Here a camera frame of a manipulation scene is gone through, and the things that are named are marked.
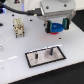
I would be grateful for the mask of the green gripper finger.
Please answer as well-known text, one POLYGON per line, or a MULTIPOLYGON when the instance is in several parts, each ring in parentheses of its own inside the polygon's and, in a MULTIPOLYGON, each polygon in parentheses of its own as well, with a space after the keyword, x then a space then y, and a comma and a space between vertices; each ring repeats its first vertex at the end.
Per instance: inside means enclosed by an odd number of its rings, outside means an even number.
POLYGON ((65 30, 69 29, 69 19, 63 19, 63 26, 65 30))
POLYGON ((50 33, 51 27, 52 27, 52 23, 51 21, 47 21, 47 28, 45 29, 47 33, 50 33))

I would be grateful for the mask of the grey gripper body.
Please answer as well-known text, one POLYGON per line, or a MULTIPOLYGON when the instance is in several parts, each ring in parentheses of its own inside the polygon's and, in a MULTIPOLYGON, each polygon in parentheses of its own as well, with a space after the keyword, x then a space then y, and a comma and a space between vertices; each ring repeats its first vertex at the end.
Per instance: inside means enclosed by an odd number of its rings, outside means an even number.
POLYGON ((71 20, 75 9, 75 0, 42 0, 40 6, 41 19, 44 21, 59 17, 67 17, 71 20))

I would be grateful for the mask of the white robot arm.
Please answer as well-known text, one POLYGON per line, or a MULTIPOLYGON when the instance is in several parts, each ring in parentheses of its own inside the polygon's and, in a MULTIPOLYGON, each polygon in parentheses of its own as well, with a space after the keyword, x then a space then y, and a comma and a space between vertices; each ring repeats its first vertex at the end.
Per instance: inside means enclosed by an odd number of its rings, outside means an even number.
POLYGON ((40 4, 46 33, 58 34, 69 29, 75 14, 74 0, 43 0, 40 4), (62 23, 53 23, 51 18, 62 18, 62 23))

